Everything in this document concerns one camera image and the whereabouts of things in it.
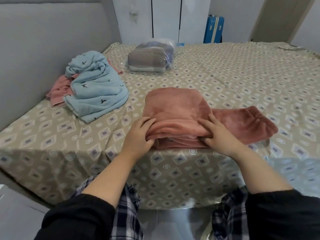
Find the plaid fabric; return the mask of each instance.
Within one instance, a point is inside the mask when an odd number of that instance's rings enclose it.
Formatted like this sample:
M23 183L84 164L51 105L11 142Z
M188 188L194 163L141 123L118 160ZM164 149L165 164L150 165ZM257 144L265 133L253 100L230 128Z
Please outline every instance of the plaid fabric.
M79 186L72 197L80 194L96 177L91 176ZM111 240L142 240L143 233L137 219L140 197L132 185L125 184L115 209Z
M72 197L80 194L97 175L87 178ZM248 191L241 187L225 195L211 216L212 240L249 240L245 203ZM115 210L111 240L142 240L137 219L140 197L132 185L126 184Z
M247 198L246 187L238 188L222 198L211 216L212 240L249 240Z

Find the bed headboard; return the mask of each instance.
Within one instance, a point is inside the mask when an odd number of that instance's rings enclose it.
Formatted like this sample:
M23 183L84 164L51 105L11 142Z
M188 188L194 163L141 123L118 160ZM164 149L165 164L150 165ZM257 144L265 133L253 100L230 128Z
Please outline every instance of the bed headboard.
M121 41L105 10L100 0L0 0L0 131L45 97L73 57Z

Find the bedsheet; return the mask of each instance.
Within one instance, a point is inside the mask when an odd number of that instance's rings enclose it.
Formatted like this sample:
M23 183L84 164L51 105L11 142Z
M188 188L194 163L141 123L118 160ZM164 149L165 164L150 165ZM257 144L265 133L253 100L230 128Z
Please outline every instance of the bedsheet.
M104 55L121 68L134 48L114 43ZM0 133L0 166L49 203L67 199L120 152L146 94L170 86L198 89L215 109L256 106L279 132L248 146L295 188L319 197L319 71L316 53L285 43L186 45L171 71L124 68L129 100L90 124L43 100ZM144 209L207 206L243 184L234 161L210 149L150 151L128 182Z

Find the plastic bag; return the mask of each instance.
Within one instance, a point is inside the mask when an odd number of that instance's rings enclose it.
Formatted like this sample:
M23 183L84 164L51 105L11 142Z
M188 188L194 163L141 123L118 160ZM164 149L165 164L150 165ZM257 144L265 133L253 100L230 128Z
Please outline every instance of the plastic bag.
M175 52L175 41L150 39L129 53L127 66L131 71L165 72L171 69Z

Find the suitcase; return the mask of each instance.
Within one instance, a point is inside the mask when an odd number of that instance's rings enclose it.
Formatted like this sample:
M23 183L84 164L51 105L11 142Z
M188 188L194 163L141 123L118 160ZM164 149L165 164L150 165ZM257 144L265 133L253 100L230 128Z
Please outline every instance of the suitcase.
M209 16L204 33L204 44L221 43L224 18L219 16Z

